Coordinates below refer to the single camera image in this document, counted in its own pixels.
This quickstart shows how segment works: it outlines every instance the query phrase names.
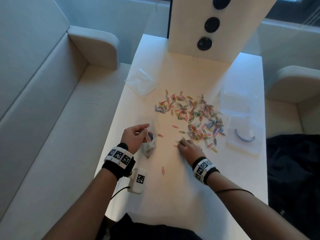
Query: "forearm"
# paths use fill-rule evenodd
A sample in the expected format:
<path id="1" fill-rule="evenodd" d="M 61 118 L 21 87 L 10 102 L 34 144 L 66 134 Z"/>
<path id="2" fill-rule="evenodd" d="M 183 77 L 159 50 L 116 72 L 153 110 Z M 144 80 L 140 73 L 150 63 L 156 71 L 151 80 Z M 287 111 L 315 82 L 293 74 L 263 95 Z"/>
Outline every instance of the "forearm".
<path id="1" fill-rule="evenodd" d="M 207 185 L 214 191 L 241 189 L 218 172 L 210 174 Z M 282 216 L 248 192 L 235 190 L 217 196 L 251 239 L 308 239 Z"/>
<path id="2" fill-rule="evenodd" d="M 101 169 L 43 239 L 95 239 L 116 185 L 117 178 L 109 170 Z"/>

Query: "person's right arm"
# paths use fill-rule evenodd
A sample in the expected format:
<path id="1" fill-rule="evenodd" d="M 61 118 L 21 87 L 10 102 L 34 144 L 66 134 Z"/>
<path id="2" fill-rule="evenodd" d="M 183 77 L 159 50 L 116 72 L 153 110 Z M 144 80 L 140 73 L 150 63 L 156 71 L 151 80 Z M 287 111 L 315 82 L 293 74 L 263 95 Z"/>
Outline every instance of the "person's right arm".
<path id="1" fill-rule="evenodd" d="M 178 148 L 191 167 L 199 157 L 205 157 L 202 150 L 192 140 L 182 139 Z M 209 175 L 207 185 L 214 192 L 241 189 L 219 172 L 213 172 Z M 281 215 L 248 192 L 226 191 L 218 193 L 217 196 L 250 239 L 308 239 Z"/>

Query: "hand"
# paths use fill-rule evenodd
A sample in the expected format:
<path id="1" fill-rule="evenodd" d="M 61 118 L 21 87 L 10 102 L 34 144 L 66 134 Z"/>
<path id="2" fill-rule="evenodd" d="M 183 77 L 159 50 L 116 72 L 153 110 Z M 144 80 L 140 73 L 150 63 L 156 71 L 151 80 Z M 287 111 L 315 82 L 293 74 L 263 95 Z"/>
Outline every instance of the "hand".
<path id="1" fill-rule="evenodd" d="M 127 144 L 128 151 L 131 154 L 135 154 L 142 143 L 147 142 L 146 135 L 150 124 L 139 124 L 133 127 L 129 127 L 124 130 L 121 138 L 121 142 Z"/>
<path id="2" fill-rule="evenodd" d="M 191 167 L 199 157 L 205 157 L 205 154 L 202 152 L 202 150 L 196 146 L 192 140 L 182 139 L 178 143 L 178 148 L 182 156 L 186 159 L 187 163 Z"/>

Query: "gray curved handle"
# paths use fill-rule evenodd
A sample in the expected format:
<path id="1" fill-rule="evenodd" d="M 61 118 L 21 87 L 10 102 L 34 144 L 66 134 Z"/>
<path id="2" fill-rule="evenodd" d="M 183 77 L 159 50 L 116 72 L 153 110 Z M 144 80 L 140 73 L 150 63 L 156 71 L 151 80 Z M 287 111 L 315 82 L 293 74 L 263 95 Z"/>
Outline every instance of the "gray curved handle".
<path id="1" fill-rule="evenodd" d="M 237 130 L 237 129 L 235 129 L 234 131 L 235 131 L 235 134 L 237 135 L 237 137 L 239 137 L 239 139 L 240 139 L 241 141 L 244 141 L 244 142 L 254 142 L 254 141 L 256 140 L 256 137 L 255 137 L 255 136 L 253 136 L 251 139 L 245 139 L 245 138 L 241 137 L 241 136 L 238 134 L 238 130 Z"/>

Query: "qr code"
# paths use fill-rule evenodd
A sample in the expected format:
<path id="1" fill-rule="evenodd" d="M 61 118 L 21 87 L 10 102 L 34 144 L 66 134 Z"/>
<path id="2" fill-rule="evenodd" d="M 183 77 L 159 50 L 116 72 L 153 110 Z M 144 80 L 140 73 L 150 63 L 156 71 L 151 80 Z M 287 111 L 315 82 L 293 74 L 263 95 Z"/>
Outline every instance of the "qr code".
<path id="1" fill-rule="evenodd" d="M 203 169 L 205 169 L 207 166 L 208 166 L 208 165 L 207 165 L 205 162 L 203 162 L 203 163 L 200 164 L 200 167 L 202 167 Z"/>
<path id="2" fill-rule="evenodd" d="M 122 157 L 122 155 L 123 155 L 122 152 L 117 151 L 117 152 L 113 155 L 113 157 L 116 158 L 116 159 L 120 159 L 120 158 Z"/>
<path id="3" fill-rule="evenodd" d="M 115 153 L 115 151 L 116 151 L 116 149 L 112 149 L 112 150 L 109 152 L 108 156 L 112 156 L 112 155 Z"/>
<path id="4" fill-rule="evenodd" d="M 143 181 L 144 181 L 144 176 L 143 176 L 143 175 L 138 174 L 137 183 L 141 183 L 141 184 L 143 184 Z"/>
<path id="5" fill-rule="evenodd" d="M 200 175 L 199 174 L 195 174 L 195 177 L 198 179 L 198 180 L 200 180 Z"/>
<path id="6" fill-rule="evenodd" d="M 131 159 L 130 157 L 128 157 L 127 155 L 124 155 L 123 158 L 121 159 L 121 162 L 124 163 L 125 165 L 128 165 L 130 159 Z"/>
<path id="7" fill-rule="evenodd" d="M 207 160 L 207 161 L 205 161 L 205 162 L 206 162 L 207 165 L 212 165 L 212 162 L 209 161 L 209 160 Z"/>
<path id="8" fill-rule="evenodd" d="M 199 174 L 201 175 L 201 174 L 203 173 L 203 171 L 204 171 L 204 170 L 199 167 L 198 170 L 197 170 L 197 173 L 199 173 Z"/>

